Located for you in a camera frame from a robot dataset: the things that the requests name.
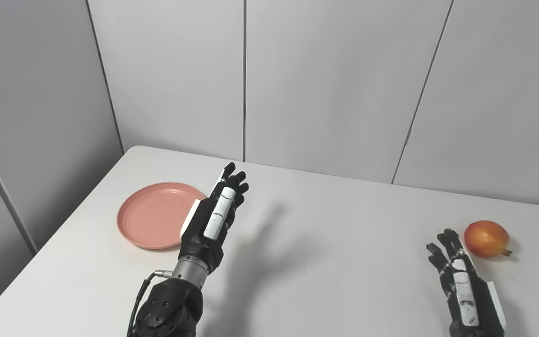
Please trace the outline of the black and white right hand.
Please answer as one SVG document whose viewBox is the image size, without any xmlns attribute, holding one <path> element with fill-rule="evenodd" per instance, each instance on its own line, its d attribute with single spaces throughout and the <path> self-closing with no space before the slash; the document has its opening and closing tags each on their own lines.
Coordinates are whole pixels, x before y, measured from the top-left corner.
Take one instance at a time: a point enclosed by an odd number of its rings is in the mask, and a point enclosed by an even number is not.
<svg viewBox="0 0 539 337">
<path fill-rule="evenodd" d="M 446 228 L 437 234 L 445 248 L 428 243 L 428 260 L 436 268 L 451 314 L 452 337 L 504 337 L 506 318 L 492 281 L 479 277 L 458 233 Z"/>
</svg>

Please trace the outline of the black and white left hand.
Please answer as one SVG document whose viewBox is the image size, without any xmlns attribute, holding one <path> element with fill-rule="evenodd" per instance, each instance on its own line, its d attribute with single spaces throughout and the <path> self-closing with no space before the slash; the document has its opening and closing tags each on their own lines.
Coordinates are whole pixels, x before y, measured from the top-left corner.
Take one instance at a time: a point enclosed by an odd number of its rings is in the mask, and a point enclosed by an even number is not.
<svg viewBox="0 0 539 337">
<path fill-rule="evenodd" d="M 223 169 L 211 194 L 199 201 L 181 237 L 179 258 L 195 257 L 214 272 L 223 259 L 223 243 L 233 226 L 236 211 L 249 189 L 246 173 L 235 172 L 231 162 Z"/>
</svg>

